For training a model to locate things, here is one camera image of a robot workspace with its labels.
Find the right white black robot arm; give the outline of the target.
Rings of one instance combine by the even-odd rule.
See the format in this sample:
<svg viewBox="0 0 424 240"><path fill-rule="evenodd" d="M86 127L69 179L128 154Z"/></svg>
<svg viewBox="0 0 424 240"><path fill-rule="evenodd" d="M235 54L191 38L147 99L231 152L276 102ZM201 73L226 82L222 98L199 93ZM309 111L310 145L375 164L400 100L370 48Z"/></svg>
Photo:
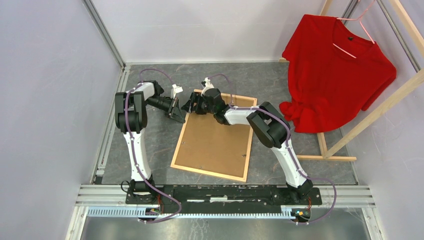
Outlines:
<svg viewBox="0 0 424 240"><path fill-rule="evenodd" d="M270 102L246 107L231 105L223 100L217 88L210 88L204 92L193 92L182 109L198 115L212 114L222 125L249 125L281 165L289 199L295 204L302 204L309 198L313 183L295 155L290 125Z"/></svg>

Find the wooden clothes rack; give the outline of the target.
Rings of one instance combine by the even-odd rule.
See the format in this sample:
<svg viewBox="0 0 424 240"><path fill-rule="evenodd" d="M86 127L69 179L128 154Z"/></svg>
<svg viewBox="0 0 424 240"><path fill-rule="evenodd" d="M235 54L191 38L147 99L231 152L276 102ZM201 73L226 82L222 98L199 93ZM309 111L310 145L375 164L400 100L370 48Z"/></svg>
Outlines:
<svg viewBox="0 0 424 240"><path fill-rule="evenodd" d="M393 33L395 34L399 44L401 45L404 53L406 54L410 64L416 71L416 75L406 81L402 86L400 86L392 95L390 95L386 100L384 100L378 107L376 107L369 115L367 115L360 123L352 128L345 136L341 138L334 146L330 149L327 148L327 143L325 139L325 134L319 132L316 134L318 145L320 148L321 155L298 155L299 160L312 160L312 161L340 161L340 162L354 162L357 160L354 156L335 156L334 154L338 152L341 148L345 147L351 140L357 137L362 131L367 127L373 124L378 118L383 116L388 110L393 108L406 96L412 93L417 89L421 84L424 83L424 70L417 61L414 53L411 48L408 46L405 38L397 27L395 21L391 17L388 8L385 6L383 0L377 1L378 6L383 12L388 24L390 25ZM400 0L390 0L390 6L393 8L393 11L396 13L398 19L405 28L408 37L413 41L417 50L421 55L424 54L424 37L421 35L420 31L414 24L413 20L409 16L407 10L404 8Z"/></svg>

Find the aluminium rail frame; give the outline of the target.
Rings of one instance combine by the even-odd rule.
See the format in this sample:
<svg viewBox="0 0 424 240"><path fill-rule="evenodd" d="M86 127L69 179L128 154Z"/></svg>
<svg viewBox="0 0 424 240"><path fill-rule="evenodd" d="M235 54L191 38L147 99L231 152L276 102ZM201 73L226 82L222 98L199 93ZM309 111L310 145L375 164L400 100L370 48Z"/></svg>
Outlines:
<svg viewBox="0 0 424 240"><path fill-rule="evenodd" d="M82 185L66 233L68 240L384 240L366 185L321 185L322 204L309 224L295 223L294 206L280 213L158 214L159 205L127 204L118 185Z"/></svg>

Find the metal corner post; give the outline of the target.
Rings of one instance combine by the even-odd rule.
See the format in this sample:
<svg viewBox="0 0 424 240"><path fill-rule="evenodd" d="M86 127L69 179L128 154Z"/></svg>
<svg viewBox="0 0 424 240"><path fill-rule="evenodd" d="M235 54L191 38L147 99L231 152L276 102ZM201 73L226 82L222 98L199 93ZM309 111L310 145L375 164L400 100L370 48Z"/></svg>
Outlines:
<svg viewBox="0 0 424 240"><path fill-rule="evenodd" d="M104 24L98 10L96 9L94 2L92 0L82 0L82 3L84 4L87 12L89 13L90 17L92 18L95 26L97 27L98 31L100 32L101 37L105 41L108 49L110 50L112 56L114 57L117 64L124 69L126 67L126 63L124 59L122 58L121 54L119 53L118 48L116 47L109 31L107 30L106 25Z"/></svg>

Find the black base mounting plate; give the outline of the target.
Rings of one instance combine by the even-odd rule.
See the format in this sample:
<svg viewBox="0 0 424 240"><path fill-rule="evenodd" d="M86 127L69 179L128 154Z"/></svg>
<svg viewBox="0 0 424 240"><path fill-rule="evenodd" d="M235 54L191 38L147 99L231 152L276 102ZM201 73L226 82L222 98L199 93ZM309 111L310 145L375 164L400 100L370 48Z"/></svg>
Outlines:
<svg viewBox="0 0 424 240"><path fill-rule="evenodd" d="M319 188L298 193L283 185L158 185L159 194L144 188L126 190L128 205L159 205L160 213L173 214L274 214L282 206L296 208L323 203Z"/></svg>

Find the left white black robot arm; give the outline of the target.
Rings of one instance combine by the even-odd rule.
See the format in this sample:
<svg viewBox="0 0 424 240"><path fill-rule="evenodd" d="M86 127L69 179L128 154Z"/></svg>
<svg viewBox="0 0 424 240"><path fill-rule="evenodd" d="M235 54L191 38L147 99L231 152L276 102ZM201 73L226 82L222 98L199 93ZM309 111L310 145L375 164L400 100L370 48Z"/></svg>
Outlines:
<svg viewBox="0 0 424 240"><path fill-rule="evenodd" d="M162 110L168 118L184 123L177 97L181 92L183 88L173 83L171 96L162 96L164 89L160 84L147 81L115 94L115 125L127 143L131 164L127 194L138 196L145 204L153 203L158 195L146 153L147 106Z"/></svg>

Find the red t-shirt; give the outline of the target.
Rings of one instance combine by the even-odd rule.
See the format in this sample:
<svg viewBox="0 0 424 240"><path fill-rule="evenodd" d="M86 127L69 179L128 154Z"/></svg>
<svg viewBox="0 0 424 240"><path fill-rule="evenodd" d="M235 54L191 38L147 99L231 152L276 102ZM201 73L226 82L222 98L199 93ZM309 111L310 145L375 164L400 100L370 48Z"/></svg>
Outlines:
<svg viewBox="0 0 424 240"><path fill-rule="evenodd" d="M279 109L297 133L338 129L366 111L396 79L377 43L332 16L304 15L282 52L291 101Z"/></svg>

